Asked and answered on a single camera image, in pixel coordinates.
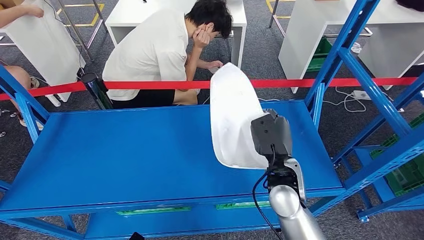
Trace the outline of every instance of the white table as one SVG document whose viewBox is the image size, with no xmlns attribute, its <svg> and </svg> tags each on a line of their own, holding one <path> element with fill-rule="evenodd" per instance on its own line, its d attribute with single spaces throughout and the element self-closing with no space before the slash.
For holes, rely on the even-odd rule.
<svg viewBox="0 0 424 240">
<path fill-rule="evenodd" d="M 22 16 L 0 28 L 0 33 L 7 34 L 50 86 L 76 82 L 80 65 L 86 63 L 64 25 L 55 19 L 56 12 L 44 0 L 25 0 L 22 4 L 39 6 L 44 17 Z M 70 94 L 58 96 L 66 102 Z M 46 97 L 55 106 L 60 104 L 53 95 Z"/>
<path fill-rule="evenodd" d="M 278 55 L 287 79 L 302 79 L 327 26 L 343 25 L 356 0 L 296 0 Z M 424 54 L 424 13 L 381 0 L 359 58 L 376 78 L 400 78 Z"/>
<path fill-rule="evenodd" d="M 188 13 L 196 0 L 119 0 L 106 20 L 113 44 L 116 46 L 136 26 L 141 24 L 154 12 L 163 8 L 172 8 L 185 14 Z M 227 7 L 232 15 L 231 62 L 238 67 L 242 65 L 243 48 L 246 35 L 246 13 L 242 0 L 228 0 Z"/>
</svg>

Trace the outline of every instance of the blue shelf surface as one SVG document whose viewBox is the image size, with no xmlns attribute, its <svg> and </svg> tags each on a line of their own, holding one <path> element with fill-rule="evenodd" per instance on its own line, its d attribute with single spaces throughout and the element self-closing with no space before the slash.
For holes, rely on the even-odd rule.
<svg viewBox="0 0 424 240">
<path fill-rule="evenodd" d="M 262 208 L 271 224 L 279 227 L 270 207 Z M 121 216 L 115 212 L 91 214 L 84 239 L 126 239 L 134 232 L 146 238 L 267 229 L 255 207 L 217 210 L 197 205 L 191 211 Z"/>
<path fill-rule="evenodd" d="M 342 193 L 305 103 L 262 107 L 275 109 L 290 122 L 306 195 Z M 0 202 L 0 213 L 250 196 L 263 173 L 218 162 L 208 105 L 52 113 Z"/>
</svg>

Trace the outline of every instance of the man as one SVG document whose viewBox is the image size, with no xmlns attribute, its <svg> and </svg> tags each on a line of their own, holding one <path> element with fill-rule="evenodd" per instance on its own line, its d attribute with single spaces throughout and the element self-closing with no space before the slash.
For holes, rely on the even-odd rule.
<svg viewBox="0 0 424 240">
<path fill-rule="evenodd" d="M 221 67 L 200 60 L 204 47 L 218 33 L 227 38 L 232 17 L 225 0 L 198 0 L 185 16 L 162 9 L 132 30 L 112 51 L 104 81 L 192 81 L 196 68 Z M 187 56 L 189 38 L 193 49 Z M 115 109 L 197 104 L 198 89 L 109 90 Z"/>
<path fill-rule="evenodd" d="M 8 9 L 0 10 L 0 28 L 5 27 L 16 19 L 29 15 L 37 18 L 44 16 L 44 11 L 35 5 L 18 5 Z M 40 84 L 36 79 L 31 79 L 27 71 L 20 66 L 4 66 L 4 68 L 26 89 L 37 88 Z M 26 123 L 22 114 L 19 112 L 18 104 L 12 100 L 13 105 L 18 110 L 17 117 L 22 126 L 26 127 Z M 42 129 L 43 125 L 37 122 L 38 128 Z"/>
</svg>

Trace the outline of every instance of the white t-shirt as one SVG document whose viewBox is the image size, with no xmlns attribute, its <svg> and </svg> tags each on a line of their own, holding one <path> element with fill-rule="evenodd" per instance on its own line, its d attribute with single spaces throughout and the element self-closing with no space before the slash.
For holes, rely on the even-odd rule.
<svg viewBox="0 0 424 240">
<path fill-rule="evenodd" d="M 104 81 L 185 81 L 189 44 L 182 12 L 163 9 L 132 30 L 112 51 Z M 116 101 L 128 101 L 140 90 L 109 90 Z"/>
</svg>

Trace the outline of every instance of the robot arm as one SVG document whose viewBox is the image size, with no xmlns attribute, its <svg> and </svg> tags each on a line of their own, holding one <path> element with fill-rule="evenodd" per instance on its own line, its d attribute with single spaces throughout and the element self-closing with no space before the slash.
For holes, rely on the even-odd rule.
<svg viewBox="0 0 424 240">
<path fill-rule="evenodd" d="M 300 164 L 292 157 L 288 121 L 272 110 L 251 122 L 256 151 L 268 160 L 269 202 L 287 240 L 325 240 L 315 218 L 305 207 L 305 186 Z"/>
</svg>

